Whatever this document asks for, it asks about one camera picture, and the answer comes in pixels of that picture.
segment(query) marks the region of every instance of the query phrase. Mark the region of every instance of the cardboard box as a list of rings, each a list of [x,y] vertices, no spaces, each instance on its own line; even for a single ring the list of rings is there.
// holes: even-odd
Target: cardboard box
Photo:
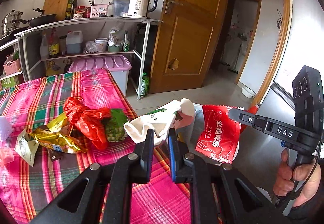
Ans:
[[[11,87],[19,85],[19,84],[20,84],[20,82],[19,82],[18,76],[14,76],[11,78],[6,78],[4,80],[1,80],[2,89],[11,88]]]

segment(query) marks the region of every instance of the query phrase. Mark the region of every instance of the pink utensil holder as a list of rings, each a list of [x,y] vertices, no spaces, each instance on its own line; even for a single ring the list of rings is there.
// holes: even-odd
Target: pink utensil holder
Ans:
[[[15,61],[8,61],[7,64],[3,66],[3,69],[6,75],[10,75],[19,72],[20,67],[20,59],[17,59]]]
[[[97,4],[95,6],[91,6],[90,17],[99,17],[99,14],[107,15],[108,4]]]

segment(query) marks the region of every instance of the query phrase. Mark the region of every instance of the door handle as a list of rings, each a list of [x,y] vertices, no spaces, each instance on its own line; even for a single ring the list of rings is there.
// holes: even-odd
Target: door handle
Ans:
[[[175,0],[167,0],[164,13],[166,14],[171,13],[172,4],[183,6],[183,3],[176,2]]]
[[[179,3],[179,2],[175,2],[175,1],[171,1],[171,3],[173,3],[173,4],[176,4],[176,5],[183,5],[183,3]]]

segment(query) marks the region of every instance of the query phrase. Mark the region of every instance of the green package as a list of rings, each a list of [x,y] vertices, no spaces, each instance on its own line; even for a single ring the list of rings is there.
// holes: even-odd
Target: green package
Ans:
[[[124,124],[127,122],[127,117],[122,109],[111,109],[111,118],[102,119],[105,126],[105,134],[110,142],[123,141],[126,137]]]

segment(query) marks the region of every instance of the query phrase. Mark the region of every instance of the sleeve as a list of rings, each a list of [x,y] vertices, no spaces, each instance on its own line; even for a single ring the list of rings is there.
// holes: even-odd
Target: sleeve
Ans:
[[[292,224],[317,224],[323,223],[324,215],[324,187],[323,180],[312,199],[293,207],[287,216]]]

